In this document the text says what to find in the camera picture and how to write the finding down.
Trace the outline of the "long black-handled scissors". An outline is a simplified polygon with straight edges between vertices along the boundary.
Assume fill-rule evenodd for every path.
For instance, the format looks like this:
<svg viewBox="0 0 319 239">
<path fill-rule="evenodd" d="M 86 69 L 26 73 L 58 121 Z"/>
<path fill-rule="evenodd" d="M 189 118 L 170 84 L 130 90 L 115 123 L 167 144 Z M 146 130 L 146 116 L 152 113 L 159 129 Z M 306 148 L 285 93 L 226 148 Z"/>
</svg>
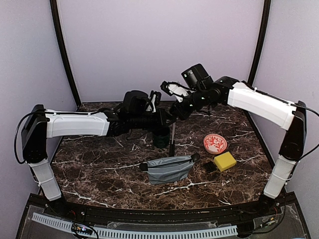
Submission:
<svg viewBox="0 0 319 239">
<path fill-rule="evenodd" d="M 175 127 L 176 127 L 176 123 L 174 122 L 174 123 L 172 124 L 172 128 L 171 128 L 170 145 L 173 145 L 173 144 L 174 144 Z"/>
</svg>

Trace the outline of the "grey zipper pouch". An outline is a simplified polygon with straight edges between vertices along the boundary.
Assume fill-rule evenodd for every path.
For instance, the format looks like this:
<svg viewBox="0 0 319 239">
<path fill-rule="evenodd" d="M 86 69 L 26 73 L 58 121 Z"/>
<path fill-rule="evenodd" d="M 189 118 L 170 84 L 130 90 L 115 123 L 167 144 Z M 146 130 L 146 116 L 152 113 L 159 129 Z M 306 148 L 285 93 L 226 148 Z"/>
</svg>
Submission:
<svg viewBox="0 0 319 239">
<path fill-rule="evenodd" d="M 185 179 L 199 159 L 199 153 L 165 157 L 141 163 L 139 168 L 148 174 L 152 185 L 173 183 Z"/>
</svg>

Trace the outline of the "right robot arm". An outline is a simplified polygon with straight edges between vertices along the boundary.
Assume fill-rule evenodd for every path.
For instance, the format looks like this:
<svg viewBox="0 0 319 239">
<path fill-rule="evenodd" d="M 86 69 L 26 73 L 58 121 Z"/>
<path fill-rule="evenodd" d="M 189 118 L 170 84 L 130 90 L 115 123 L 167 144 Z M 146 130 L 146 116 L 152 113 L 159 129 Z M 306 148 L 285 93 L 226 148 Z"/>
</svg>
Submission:
<svg viewBox="0 0 319 239">
<path fill-rule="evenodd" d="M 176 102 L 169 110 L 175 118 L 186 120 L 193 111 L 223 104 L 263 117 L 285 130 L 279 156 L 264 188 L 263 198 L 254 206 L 257 215 L 267 215 L 274 207 L 272 199 L 279 196 L 296 164 L 306 156 L 306 112 L 309 108 L 302 101 L 294 103 L 283 100 L 253 88 L 245 81 L 227 76 L 215 81 L 201 64 L 188 68 L 181 75 L 186 86 L 176 82 L 161 84 L 163 91 L 176 97 Z"/>
</svg>

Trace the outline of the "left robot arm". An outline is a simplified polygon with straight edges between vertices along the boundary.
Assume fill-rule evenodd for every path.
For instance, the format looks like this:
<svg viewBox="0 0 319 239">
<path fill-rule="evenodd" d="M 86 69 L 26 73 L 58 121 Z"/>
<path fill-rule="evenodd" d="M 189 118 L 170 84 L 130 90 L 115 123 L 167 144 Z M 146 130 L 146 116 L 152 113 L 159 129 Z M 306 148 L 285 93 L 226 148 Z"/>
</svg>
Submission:
<svg viewBox="0 0 319 239">
<path fill-rule="evenodd" d="M 160 108 L 159 92 L 148 95 L 142 91 L 126 92 L 123 102 L 113 109 L 100 108 L 94 112 L 60 112 L 36 105 L 32 112 L 18 123 L 16 132 L 21 134 L 23 160 L 27 163 L 43 190 L 51 209 L 59 217 L 70 213 L 64 202 L 46 151 L 49 138 L 73 135 L 114 137 L 132 129 L 157 131 L 173 123 L 176 118 Z"/>
</svg>

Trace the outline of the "black clipper guard comb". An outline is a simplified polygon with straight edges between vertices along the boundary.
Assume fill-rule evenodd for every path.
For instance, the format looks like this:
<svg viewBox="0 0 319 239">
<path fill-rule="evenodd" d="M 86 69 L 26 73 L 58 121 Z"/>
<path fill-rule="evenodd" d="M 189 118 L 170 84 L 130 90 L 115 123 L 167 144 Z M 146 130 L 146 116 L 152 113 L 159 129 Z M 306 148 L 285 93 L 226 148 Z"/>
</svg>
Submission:
<svg viewBox="0 0 319 239">
<path fill-rule="evenodd" d="M 202 168 L 206 173 L 212 173 L 217 170 L 216 165 L 212 161 L 203 164 Z"/>
</svg>

